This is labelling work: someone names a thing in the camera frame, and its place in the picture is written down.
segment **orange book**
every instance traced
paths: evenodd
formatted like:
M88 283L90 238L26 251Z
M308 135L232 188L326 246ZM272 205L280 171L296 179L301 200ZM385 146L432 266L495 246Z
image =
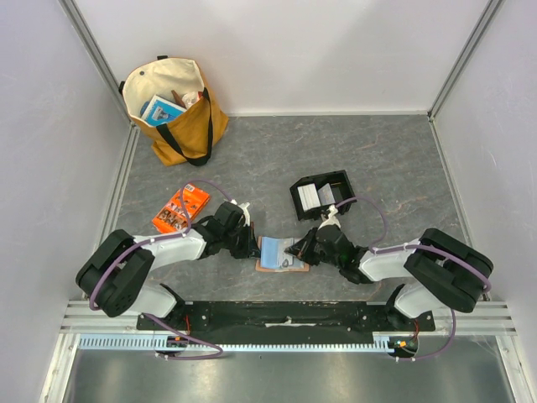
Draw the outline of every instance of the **orange book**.
M153 219L153 225L160 233L174 233L186 227L186 217L181 208L179 194L180 190L169 199L166 206ZM211 199L211 195L206 191L198 189L190 183L185 186L183 200L191 221L194 221L203 207L209 202L209 199Z

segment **dark gray surface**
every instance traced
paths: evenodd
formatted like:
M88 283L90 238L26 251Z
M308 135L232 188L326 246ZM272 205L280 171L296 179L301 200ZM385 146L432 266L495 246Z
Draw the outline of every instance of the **dark gray surface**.
M458 338L437 359L399 364L375 353L235 353L165 362L150 352L85 350L77 353L64 402L514 402L494 339L480 340ZM445 342L422 337L420 349Z
M257 235L300 238L319 222L298 222L289 187L300 177L346 170L354 191L369 195L387 212L383 246L410 241L428 227L463 240L440 157L425 116L330 116L232 118L202 167L163 166L141 135L118 228L156 233L151 220L191 178L221 184L239 203L250 202ZM212 199L200 217L223 200ZM340 217L346 235L367 245L382 231L378 214L357 203ZM353 285L328 265L309 273L259 273L252 260L228 252L182 262L151 275L189 300L370 300L385 301L400 280Z

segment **white bag lining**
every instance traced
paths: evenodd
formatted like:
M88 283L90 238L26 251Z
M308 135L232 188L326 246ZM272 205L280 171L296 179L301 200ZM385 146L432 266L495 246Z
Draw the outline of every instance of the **white bag lining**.
M123 86L123 99L129 116L140 119L140 109L153 95L175 102L171 90L183 96L187 92L203 91L204 87L195 61L170 57L152 61L133 71Z

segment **reflective metal surface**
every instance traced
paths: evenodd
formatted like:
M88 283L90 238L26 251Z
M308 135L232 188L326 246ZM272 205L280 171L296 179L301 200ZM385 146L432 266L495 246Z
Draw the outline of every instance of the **reflective metal surface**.
M421 338L423 353L444 338ZM458 338L437 359L384 354L229 353L166 362L152 353L79 351L65 403L514 402L494 338Z

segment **black mounting plate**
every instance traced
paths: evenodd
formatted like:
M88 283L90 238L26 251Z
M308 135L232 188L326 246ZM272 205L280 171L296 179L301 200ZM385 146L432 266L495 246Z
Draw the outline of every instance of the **black mounting plate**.
M360 301L194 301L179 305L164 321L179 331L217 344L372 343L373 332L413 332L414 323L395 329L384 305ZM286 321L314 326L274 326ZM435 331L432 312L417 318L421 332ZM140 315L138 330L163 330Z

